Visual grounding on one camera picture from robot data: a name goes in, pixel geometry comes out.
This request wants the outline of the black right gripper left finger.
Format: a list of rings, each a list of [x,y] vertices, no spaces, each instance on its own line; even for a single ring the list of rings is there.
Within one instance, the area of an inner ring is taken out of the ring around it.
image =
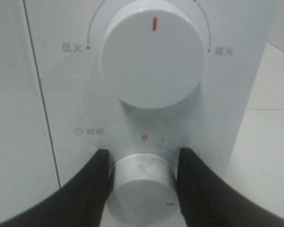
[[[0,227],[98,227],[109,190],[109,152],[99,149],[63,187]]]

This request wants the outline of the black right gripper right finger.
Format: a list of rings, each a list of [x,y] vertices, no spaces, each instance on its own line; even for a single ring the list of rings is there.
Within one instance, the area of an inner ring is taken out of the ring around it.
[[[177,194],[189,227],[284,227],[283,218],[235,191],[190,148],[179,152]]]

